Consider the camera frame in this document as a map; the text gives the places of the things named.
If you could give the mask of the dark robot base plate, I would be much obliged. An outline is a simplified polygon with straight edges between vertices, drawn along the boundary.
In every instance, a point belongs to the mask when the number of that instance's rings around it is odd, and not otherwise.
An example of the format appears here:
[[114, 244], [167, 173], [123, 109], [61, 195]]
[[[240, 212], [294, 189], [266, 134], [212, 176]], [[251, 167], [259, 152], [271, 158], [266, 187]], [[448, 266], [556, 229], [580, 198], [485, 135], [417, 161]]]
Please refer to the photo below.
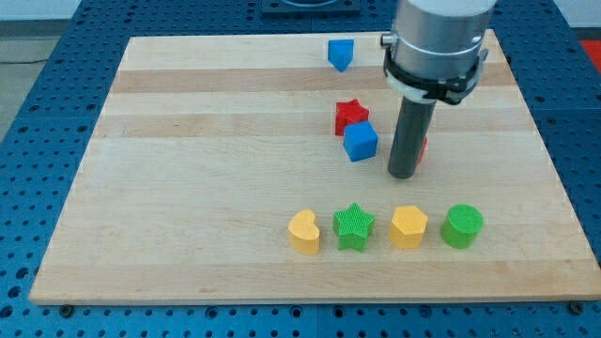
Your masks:
[[263, 16], [281, 16], [287, 14], [329, 14], [358, 13], [360, 0], [262, 0]]

